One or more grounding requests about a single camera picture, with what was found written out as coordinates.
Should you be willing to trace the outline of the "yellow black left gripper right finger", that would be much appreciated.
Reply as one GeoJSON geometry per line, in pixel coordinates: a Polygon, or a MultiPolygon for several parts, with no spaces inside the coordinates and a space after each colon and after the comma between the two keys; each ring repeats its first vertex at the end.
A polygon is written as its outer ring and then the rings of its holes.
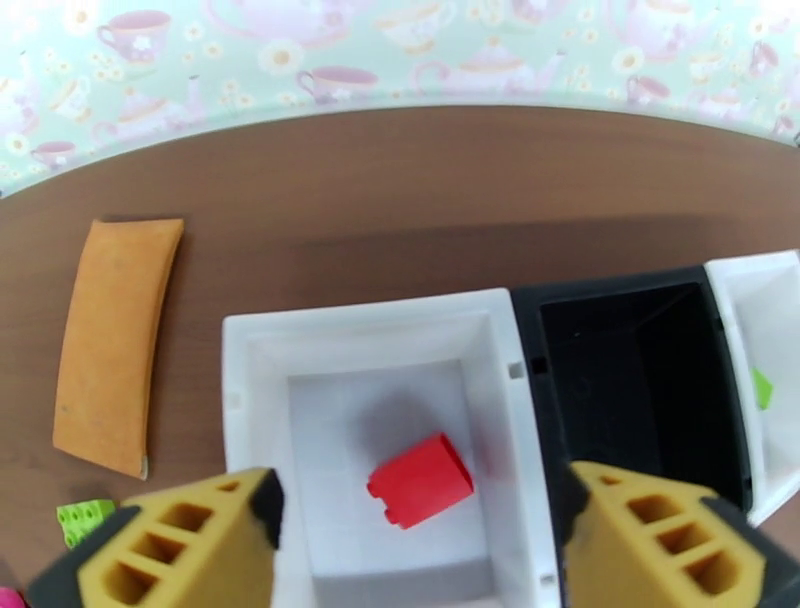
{"type": "Polygon", "coordinates": [[[568,608],[800,608],[800,562],[713,490],[592,461],[565,482],[568,608]]]}

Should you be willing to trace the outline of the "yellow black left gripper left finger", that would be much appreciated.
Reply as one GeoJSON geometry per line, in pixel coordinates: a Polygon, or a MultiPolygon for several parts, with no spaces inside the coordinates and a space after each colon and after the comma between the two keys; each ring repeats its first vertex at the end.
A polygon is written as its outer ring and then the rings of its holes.
{"type": "Polygon", "coordinates": [[[124,501],[29,584],[31,608],[270,608],[284,492],[252,468],[124,501]]]}

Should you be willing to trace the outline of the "long green lego brick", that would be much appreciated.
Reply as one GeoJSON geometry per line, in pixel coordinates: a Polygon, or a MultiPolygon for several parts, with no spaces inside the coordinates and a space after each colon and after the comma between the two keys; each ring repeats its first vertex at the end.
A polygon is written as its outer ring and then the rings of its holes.
{"type": "Polygon", "coordinates": [[[80,544],[116,510],[116,503],[110,499],[93,499],[58,506],[56,517],[66,547],[73,549],[80,544]]]}

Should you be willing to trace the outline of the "red lego block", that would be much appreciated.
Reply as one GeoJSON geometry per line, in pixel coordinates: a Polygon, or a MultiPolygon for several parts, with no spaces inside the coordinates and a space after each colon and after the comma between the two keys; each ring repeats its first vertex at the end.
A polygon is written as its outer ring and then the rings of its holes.
{"type": "Polygon", "coordinates": [[[366,489],[384,503],[390,524],[409,529],[472,496],[475,486],[450,438],[439,432],[377,467],[366,489]]]}

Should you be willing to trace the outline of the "black plastic container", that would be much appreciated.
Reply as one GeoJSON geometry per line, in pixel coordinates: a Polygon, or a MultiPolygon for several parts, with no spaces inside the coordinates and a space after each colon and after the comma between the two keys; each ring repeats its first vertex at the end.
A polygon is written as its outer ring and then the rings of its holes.
{"type": "Polygon", "coordinates": [[[754,472],[728,341],[700,266],[511,292],[558,572],[592,461],[713,490],[741,513],[754,472]]]}

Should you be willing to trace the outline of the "flat orange sponge pad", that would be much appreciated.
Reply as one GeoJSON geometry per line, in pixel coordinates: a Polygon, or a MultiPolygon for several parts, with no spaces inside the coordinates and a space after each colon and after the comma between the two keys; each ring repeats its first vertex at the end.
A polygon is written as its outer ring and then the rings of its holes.
{"type": "Polygon", "coordinates": [[[65,325],[55,448],[146,479],[152,368],[181,219],[92,222],[65,325]]]}

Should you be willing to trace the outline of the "white plastic container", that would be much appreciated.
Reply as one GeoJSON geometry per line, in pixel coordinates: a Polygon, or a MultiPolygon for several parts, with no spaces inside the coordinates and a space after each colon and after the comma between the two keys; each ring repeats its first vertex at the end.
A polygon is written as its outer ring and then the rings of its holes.
{"type": "Polygon", "coordinates": [[[800,251],[711,260],[704,266],[715,297],[740,399],[759,525],[800,491],[800,251]],[[774,391],[756,403],[751,370],[774,391]]]}
{"type": "Polygon", "coordinates": [[[562,608],[506,290],[230,316],[221,377],[227,469],[285,494],[272,608],[562,608]],[[438,432],[475,491],[402,529],[368,477],[438,432]]]}

